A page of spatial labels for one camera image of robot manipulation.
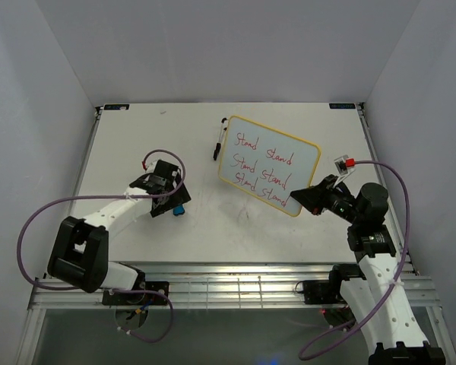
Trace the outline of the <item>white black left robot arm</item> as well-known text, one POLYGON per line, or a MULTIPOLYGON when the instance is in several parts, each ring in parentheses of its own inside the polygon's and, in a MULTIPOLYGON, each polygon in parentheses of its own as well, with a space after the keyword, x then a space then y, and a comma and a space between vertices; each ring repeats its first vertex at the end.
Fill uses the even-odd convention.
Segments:
POLYGON ((136 219, 179 209, 191 197, 181 169, 155 160, 128 185, 121 198, 84 217, 66 217, 59 226, 47 273, 86 293, 111 290, 124 301, 147 301, 145 273, 109 259, 109 241, 136 219))

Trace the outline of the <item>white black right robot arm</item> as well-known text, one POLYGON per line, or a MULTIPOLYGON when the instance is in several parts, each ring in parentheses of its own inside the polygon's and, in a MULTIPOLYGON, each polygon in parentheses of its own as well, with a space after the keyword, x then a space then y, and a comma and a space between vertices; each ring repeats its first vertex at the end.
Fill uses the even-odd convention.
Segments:
POLYGON ((313 215, 330 211, 347 221, 347 242, 356 257, 354 264, 335 265, 326 281, 307 281, 306 298, 347 304, 353 317, 345 327, 361 331, 370 364, 444 364, 443 350, 420 328, 400 279, 400 261, 384 224, 387 189, 368 182, 352 196, 329 175, 290 195, 313 215))

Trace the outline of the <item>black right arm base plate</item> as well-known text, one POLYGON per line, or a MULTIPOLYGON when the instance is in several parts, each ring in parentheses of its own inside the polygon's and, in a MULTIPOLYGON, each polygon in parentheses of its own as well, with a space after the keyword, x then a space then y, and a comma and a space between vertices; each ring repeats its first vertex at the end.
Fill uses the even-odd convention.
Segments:
POLYGON ((337 288, 329 280, 298 281, 295 292, 303 295, 303 302, 306 305, 345 303, 337 288))

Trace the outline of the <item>yellow framed whiteboard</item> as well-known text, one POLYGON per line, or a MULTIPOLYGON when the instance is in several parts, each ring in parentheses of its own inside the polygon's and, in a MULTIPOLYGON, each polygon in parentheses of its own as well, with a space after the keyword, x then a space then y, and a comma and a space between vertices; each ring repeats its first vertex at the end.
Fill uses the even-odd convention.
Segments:
POLYGON ((318 145, 241 116, 231 116, 218 154, 225 183, 296 217, 302 206, 290 193, 310 186, 321 156, 318 145))

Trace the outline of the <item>blue whiteboard eraser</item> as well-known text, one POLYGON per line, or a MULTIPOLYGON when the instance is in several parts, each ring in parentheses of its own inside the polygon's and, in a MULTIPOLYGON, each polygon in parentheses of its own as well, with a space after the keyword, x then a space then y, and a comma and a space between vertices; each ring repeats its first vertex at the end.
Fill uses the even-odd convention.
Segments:
POLYGON ((182 205, 179 205, 173 209, 174 216, 181 216, 185 213, 185 209, 182 205))

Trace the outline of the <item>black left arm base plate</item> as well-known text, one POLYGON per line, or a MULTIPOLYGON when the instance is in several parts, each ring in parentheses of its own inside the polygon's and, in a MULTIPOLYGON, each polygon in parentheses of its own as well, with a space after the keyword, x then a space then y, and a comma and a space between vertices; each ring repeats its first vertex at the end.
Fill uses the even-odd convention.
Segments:
POLYGON ((116 293, 105 290, 101 303, 104 306, 165 306, 167 300, 154 294, 146 294, 144 291, 149 290, 166 297, 169 296, 168 281, 146 281, 143 287, 136 287, 135 290, 141 290, 141 293, 116 293))

